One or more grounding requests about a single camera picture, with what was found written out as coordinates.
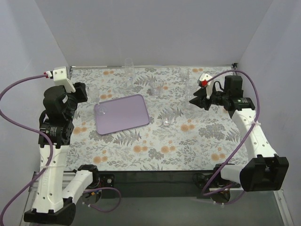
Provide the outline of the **clear stemmed wine glass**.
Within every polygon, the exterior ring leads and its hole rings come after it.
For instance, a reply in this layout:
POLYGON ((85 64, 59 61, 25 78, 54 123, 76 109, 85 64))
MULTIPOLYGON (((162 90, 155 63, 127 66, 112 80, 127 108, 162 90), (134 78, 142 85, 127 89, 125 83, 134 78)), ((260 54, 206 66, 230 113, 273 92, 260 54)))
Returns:
POLYGON ((87 86, 87 94, 89 99, 94 104, 94 113, 96 115, 105 115, 107 113, 107 109, 103 104, 101 104, 100 92, 98 87, 95 84, 89 84, 87 86))

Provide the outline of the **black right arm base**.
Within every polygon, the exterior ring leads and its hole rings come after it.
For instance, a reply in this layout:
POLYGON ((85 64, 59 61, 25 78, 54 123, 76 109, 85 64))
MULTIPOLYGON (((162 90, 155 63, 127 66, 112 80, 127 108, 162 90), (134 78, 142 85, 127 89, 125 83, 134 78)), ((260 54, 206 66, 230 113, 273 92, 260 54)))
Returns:
MULTIPOLYGON (((213 174, 195 173, 192 176, 192 180, 193 180, 194 184, 196 185, 196 187, 202 190, 212 175, 213 174)), ((228 185, 231 185, 231 188, 240 188, 240 184, 238 184, 238 183, 231 182, 231 181, 228 181, 225 179, 221 179, 220 177, 216 177, 210 183, 210 185, 208 186, 208 189, 209 188, 222 188, 222 187, 225 187, 228 185)))

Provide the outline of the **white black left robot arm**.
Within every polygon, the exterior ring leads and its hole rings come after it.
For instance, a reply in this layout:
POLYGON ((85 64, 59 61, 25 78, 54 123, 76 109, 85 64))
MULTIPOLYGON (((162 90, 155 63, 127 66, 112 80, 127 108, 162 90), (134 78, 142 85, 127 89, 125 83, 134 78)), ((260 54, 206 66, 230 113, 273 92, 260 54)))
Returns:
POLYGON ((39 118, 40 170, 38 189, 31 210, 25 212, 24 221, 38 224, 72 224, 76 203, 87 188, 100 184, 95 165, 81 165, 75 177, 63 188, 66 154, 69 150, 72 123, 78 104, 87 101, 84 83, 74 84, 75 91, 67 92, 63 85, 53 86, 44 92, 45 110, 39 118))

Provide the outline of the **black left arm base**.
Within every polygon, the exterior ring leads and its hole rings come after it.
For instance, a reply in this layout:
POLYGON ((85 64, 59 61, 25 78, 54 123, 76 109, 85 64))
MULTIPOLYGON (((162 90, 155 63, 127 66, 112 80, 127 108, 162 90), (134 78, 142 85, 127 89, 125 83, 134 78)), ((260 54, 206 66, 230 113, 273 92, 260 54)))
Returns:
POLYGON ((96 188, 114 187, 115 176, 113 174, 99 174, 96 188))

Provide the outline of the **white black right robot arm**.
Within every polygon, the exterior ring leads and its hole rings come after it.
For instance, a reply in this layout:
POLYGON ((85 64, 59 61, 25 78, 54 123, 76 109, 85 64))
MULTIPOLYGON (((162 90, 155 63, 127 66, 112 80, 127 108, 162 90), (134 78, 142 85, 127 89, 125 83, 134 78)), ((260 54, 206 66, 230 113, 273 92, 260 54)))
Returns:
POLYGON ((240 144, 245 145, 248 154, 245 166, 228 161, 217 166, 207 184, 218 179, 238 183, 245 192, 280 190, 289 167, 288 159, 280 157, 269 144, 258 122, 259 107, 243 96, 242 83, 240 76, 228 75, 224 87, 217 91, 212 76, 204 73, 198 79, 200 89, 190 100, 205 110, 212 105, 224 107, 243 137, 240 144))

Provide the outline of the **clear faceted tumbler glass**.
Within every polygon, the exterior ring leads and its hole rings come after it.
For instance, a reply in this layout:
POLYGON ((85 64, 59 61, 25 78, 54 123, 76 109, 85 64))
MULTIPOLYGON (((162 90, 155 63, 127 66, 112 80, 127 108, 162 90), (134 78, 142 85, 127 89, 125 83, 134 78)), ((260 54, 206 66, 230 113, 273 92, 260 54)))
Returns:
POLYGON ((162 79, 160 78, 153 78, 150 81, 150 91, 151 91, 151 95, 158 97, 161 95, 162 90, 163 90, 163 85, 164 82, 162 79))

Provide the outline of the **tall clear flute glass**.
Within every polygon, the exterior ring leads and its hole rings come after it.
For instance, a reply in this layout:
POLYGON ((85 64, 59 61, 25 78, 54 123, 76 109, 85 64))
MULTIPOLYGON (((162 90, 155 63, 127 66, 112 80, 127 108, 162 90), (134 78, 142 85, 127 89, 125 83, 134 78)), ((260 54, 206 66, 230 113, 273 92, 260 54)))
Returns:
POLYGON ((129 57, 125 59, 125 75, 129 86, 133 86, 135 80, 135 66, 133 60, 129 57))

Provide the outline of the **small clear shot glass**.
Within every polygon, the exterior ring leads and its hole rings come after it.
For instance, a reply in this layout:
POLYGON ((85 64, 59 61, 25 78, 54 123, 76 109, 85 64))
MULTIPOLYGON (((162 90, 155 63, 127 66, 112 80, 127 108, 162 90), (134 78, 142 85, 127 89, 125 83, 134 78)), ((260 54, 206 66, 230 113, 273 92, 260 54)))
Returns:
POLYGON ((164 126, 170 126, 172 124, 173 116, 169 110, 164 110, 161 117, 162 117, 162 124, 164 126))

